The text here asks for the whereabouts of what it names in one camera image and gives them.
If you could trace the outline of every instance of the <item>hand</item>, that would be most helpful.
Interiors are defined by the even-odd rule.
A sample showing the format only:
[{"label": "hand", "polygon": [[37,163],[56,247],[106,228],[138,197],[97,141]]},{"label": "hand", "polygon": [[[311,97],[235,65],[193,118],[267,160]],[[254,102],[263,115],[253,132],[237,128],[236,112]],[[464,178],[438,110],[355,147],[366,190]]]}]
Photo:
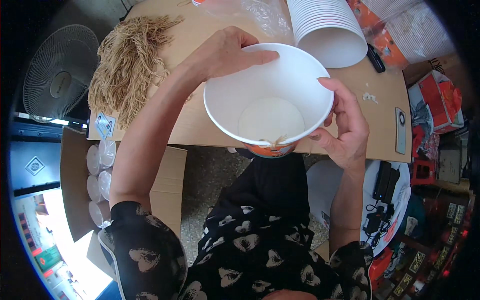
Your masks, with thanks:
[{"label": "hand", "polygon": [[185,63],[196,68],[202,81],[262,65],[279,57],[276,51],[244,52],[258,39],[235,26],[218,30],[200,45]]},{"label": "hand", "polygon": [[[332,112],[338,126],[338,138],[333,137],[325,128],[317,128],[309,134],[328,156],[345,171],[365,172],[365,157],[369,135],[368,123],[363,116],[355,95],[338,79],[321,77],[318,82],[335,92]],[[324,122],[328,127],[332,123],[332,112]]]}]

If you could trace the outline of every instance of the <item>id card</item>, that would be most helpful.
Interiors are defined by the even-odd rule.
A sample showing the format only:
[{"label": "id card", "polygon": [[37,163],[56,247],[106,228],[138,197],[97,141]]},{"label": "id card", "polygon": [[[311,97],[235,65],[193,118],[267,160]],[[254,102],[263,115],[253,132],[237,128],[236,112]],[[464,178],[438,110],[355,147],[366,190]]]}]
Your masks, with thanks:
[{"label": "id card", "polygon": [[107,117],[103,112],[98,114],[95,120],[95,128],[100,134],[102,140],[105,140],[108,136],[112,136],[114,126],[115,118]]}]

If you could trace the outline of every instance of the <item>fan grille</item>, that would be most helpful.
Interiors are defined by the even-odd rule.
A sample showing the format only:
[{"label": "fan grille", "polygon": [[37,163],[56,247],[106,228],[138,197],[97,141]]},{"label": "fan grille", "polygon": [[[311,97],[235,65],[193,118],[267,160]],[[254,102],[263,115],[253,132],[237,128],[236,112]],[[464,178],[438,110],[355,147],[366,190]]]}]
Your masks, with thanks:
[{"label": "fan grille", "polygon": [[98,66],[97,50],[92,30],[77,24],[60,28],[42,43],[24,81],[30,118],[41,123],[61,119],[80,102]]}]

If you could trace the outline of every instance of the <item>woman's left hand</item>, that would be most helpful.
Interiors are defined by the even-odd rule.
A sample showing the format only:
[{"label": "woman's left hand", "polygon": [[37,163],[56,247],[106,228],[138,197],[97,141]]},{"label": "woman's left hand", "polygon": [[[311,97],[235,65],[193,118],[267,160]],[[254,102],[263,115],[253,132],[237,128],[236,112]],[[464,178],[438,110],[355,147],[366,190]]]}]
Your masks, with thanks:
[{"label": "woman's left hand", "polygon": [[244,52],[258,39],[235,26],[218,30],[183,62],[199,73],[200,79],[229,75],[253,65],[262,65],[279,57],[276,51]]}]

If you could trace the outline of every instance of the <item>fingernail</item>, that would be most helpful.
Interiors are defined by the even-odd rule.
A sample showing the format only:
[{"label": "fingernail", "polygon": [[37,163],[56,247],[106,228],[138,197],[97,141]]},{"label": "fingernail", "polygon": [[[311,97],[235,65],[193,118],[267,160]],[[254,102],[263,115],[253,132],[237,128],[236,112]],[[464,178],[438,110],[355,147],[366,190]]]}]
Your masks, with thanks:
[{"label": "fingernail", "polygon": [[320,134],[317,134],[317,135],[309,135],[308,137],[309,137],[311,140],[319,141],[322,136],[321,136]]}]

